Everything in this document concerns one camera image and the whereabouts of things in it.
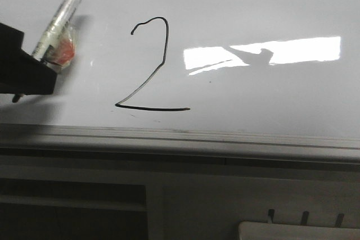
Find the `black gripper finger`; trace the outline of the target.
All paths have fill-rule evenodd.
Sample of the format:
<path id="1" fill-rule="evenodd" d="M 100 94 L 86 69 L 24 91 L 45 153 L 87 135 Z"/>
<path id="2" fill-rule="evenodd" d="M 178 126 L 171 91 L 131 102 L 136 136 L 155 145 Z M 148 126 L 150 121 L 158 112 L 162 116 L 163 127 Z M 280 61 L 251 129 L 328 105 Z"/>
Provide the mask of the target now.
<path id="1" fill-rule="evenodd" d="M 22 50 L 24 33 L 1 24 L 1 93 L 48 95 L 57 74 Z"/>

